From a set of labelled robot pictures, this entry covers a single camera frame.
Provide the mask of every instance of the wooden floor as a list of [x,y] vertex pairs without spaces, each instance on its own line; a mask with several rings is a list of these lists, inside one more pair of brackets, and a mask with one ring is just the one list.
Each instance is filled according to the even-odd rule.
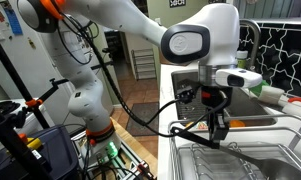
[[[135,80],[130,64],[125,61],[114,62],[121,95],[132,108],[134,103],[159,102],[159,91],[156,79]],[[115,109],[111,117],[123,128],[126,128],[129,116],[122,109]],[[134,137],[139,141],[154,157],[158,158],[158,136],[138,136]]]

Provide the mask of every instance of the stainless steel sink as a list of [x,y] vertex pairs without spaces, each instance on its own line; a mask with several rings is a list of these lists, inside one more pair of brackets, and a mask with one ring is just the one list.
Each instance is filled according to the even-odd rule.
[[[173,90],[176,93],[185,84],[185,79],[197,80],[197,70],[175,71],[171,74]],[[196,120],[205,112],[205,106],[201,103],[201,94],[198,90],[196,98],[189,104],[177,104],[178,119]],[[225,109],[225,115],[232,116],[252,116],[252,115],[268,115],[267,111],[257,102],[257,99],[250,98],[240,88],[233,88],[232,101],[230,106]],[[260,120],[244,120],[246,126],[267,126],[276,123],[273,118]]]

